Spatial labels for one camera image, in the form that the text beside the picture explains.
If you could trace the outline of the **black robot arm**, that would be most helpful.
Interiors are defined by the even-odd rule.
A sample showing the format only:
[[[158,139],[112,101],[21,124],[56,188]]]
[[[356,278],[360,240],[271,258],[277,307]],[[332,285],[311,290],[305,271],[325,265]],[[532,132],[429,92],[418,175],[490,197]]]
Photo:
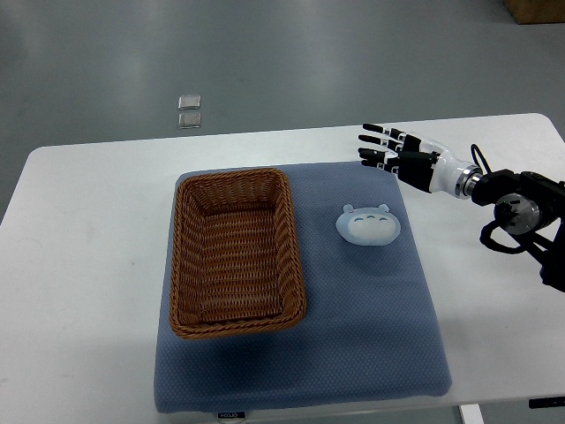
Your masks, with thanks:
[[[543,284],[564,289],[564,228],[554,238],[540,234],[564,221],[564,184],[536,172],[493,171],[477,145],[471,160],[458,159],[439,142],[382,125],[364,124],[358,151],[364,166],[392,173],[425,193],[447,193],[493,207],[493,221],[483,227],[479,241],[503,254],[528,253],[540,265]]]

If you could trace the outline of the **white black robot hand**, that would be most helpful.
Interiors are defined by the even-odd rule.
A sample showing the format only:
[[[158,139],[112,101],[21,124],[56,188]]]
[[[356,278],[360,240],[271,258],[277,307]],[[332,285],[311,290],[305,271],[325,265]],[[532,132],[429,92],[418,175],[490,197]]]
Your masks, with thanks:
[[[362,128],[377,136],[360,134],[360,141],[388,149],[359,148],[363,166],[397,174],[401,181],[425,193],[444,192],[455,198],[471,197],[472,185],[480,179],[477,164],[458,159],[449,148],[435,140],[382,125],[362,124]],[[398,165],[393,163],[397,159],[400,160]]]

